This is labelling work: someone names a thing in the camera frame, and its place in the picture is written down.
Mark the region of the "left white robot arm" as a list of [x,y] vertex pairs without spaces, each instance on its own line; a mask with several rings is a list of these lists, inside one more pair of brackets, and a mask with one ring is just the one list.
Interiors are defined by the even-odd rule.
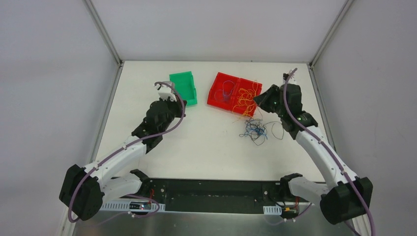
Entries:
[[176,129],[176,125],[169,126],[176,118],[183,120],[186,105],[187,101],[180,98],[152,102],[140,125],[107,157],[83,167],[71,166],[59,194],[59,200],[68,207],[68,220],[71,223],[89,220],[104,203],[129,194],[146,198],[150,186],[143,172],[131,170],[122,177],[115,175],[148,154],[163,140],[163,135]]

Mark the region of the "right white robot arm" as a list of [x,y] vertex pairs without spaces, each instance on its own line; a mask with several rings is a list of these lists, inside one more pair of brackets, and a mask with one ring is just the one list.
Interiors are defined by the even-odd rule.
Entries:
[[253,98],[259,108],[278,115],[283,129],[306,151],[325,181],[325,185],[320,185],[299,173],[286,175],[280,179],[279,197],[287,202],[299,197],[318,205],[333,225],[362,215],[373,225],[369,209],[371,180],[359,177],[341,160],[314,117],[303,110],[301,99],[300,86],[294,84],[272,85]]

